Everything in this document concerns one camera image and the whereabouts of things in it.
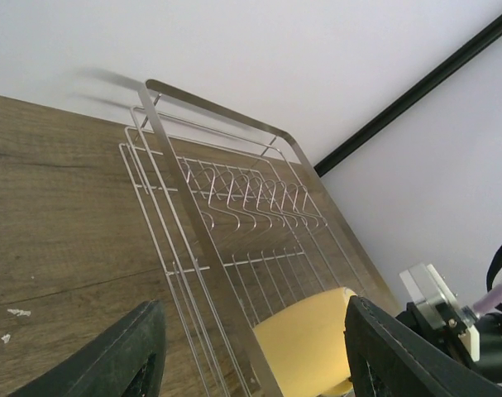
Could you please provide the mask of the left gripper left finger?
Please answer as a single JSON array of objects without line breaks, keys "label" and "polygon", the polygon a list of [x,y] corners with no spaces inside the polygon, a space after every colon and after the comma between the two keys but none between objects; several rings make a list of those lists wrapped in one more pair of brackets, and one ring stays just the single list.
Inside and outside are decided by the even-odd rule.
[{"label": "left gripper left finger", "polygon": [[146,301],[10,395],[158,396],[166,348],[164,306]]}]

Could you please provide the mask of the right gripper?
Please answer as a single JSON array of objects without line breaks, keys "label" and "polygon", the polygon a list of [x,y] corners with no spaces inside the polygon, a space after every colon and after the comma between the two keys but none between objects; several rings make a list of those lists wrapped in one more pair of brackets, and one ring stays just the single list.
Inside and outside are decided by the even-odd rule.
[{"label": "right gripper", "polygon": [[405,310],[398,314],[396,319],[453,360],[467,368],[474,367],[469,352],[459,338],[457,328],[444,325],[442,328],[435,330],[413,302],[408,302]]}]

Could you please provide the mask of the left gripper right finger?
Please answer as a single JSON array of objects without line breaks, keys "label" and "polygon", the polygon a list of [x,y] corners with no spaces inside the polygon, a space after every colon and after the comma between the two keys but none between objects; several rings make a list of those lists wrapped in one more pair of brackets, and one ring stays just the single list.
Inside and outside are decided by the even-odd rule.
[{"label": "left gripper right finger", "polygon": [[502,396],[369,299],[350,298],[345,343],[356,396]]}]

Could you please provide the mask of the yellow mug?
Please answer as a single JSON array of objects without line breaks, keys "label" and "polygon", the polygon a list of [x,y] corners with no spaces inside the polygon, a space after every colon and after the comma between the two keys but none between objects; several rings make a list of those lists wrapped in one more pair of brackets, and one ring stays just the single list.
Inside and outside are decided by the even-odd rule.
[{"label": "yellow mug", "polygon": [[353,390],[345,321],[355,294],[347,287],[314,294],[254,327],[284,396],[343,396]]}]

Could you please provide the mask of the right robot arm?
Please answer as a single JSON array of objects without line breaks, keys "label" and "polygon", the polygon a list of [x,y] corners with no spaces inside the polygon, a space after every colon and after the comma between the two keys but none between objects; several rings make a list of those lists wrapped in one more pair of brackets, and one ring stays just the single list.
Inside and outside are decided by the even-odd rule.
[{"label": "right robot arm", "polygon": [[400,273],[411,301],[396,319],[441,352],[502,384],[502,245],[485,277],[486,294],[460,304],[434,265]]}]

